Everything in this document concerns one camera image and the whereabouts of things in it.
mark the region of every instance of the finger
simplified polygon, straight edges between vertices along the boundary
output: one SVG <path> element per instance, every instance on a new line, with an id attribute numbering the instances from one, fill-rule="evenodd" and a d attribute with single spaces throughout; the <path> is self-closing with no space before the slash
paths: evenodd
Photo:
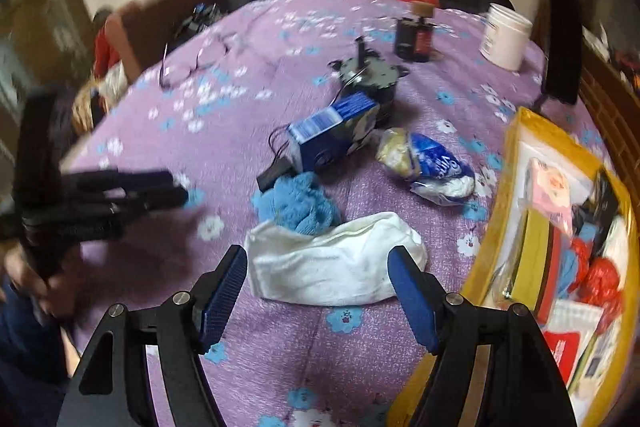
<path id="1" fill-rule="evenodd" d="M 38 297 L 47 295 L 47 285 L 29 266 L 23 256 L 22 248 L 14 248 L 7 253 L 4 267 L 14 285 L 20 290 Z"/>

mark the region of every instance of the white jar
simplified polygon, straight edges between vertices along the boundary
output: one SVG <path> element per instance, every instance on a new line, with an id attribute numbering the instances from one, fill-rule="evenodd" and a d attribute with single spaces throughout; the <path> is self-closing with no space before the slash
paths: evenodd
<path id="1" fill-rule="evenodd" d="M 529 19 L 499 4 L 491 4 L 480 52 L 488 61 L 505 70 L 518 71 L 529 42 Z"/>

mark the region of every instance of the blue towel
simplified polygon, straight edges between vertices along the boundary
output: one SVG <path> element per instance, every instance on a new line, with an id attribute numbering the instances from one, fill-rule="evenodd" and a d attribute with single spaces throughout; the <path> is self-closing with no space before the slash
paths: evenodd
<path id="1" fill-rule="evenodd" d="M 313 172 L 295 178 L 281 176 L 272 189 L 264 194 L 256 192 L 251 202 L 261 223 L 272 220 L 306 235 L 319 235 L 342 223 L 338 207 L 324 195 Z"/>

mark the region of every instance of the purple bedsheet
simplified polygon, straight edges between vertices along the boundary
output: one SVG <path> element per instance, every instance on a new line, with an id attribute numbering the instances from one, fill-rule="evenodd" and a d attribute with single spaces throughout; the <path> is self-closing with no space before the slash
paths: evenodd
<path id="1" fill-rule="evenodd" d="M 221 40 L 214 67 L 168 93 L 158 67 L 147 71 L 101 124 L 74 169 L 169 168 L 189 189 L 186 208 L 147 217 L 118 243 L 84 246 L 92 272 L 91 302 L 78 325 L 86 346 L 105 309 L 158 305 L 215 268 L 232 243 L 257 224 L 250 197 L 272 159 L 271 130 L 330 103 L 338 81 L 327 63 L 354 54 L 361 32 L 392 63 L 395 0 L 268 0 L 254 2 L 176 51 L 168 61 L 194 65 L 203 46 Z M 444 144 L 478 176 L 477 194 L 443 208 L 393 182 L 361 150 L 322 175 L 346 219 L 392 210 L 428 248 L 429 271 L 458 290 L 478 251 L 502 167 L 504 131 L 514 106 L 540 92 L 542 52 L 530 44 L 519 73 L 501 70 L 478 51 L 482 19 L 436 12 L 433 45 L 441 56 L 407 64 L 394 125 Z M 582 102 L 548 102 L 545 112 L 575 139 L 604 155 Z M 424 354 L 395 299 L 344 309 L 262 301 L 245 283 L 223 340 L 203 360 L 229 426 L 383 425 L 388 407 Z M 149 356 L 161 426 L 172 425 L 158 358 Z"/>

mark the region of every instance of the white towel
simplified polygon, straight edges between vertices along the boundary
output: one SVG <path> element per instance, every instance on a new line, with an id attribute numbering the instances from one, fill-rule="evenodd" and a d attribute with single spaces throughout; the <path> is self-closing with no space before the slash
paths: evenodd
<path id="1" fill-rule="evenodd" d="M 394 296 L 386 258 L 399 245 L 424 269 L 428 256 L 420 235 L 394 212 L 355 219 L 316 237 L 266 221 L 244 240 L 255 296 L 316 306 L 371 304 Z"/>

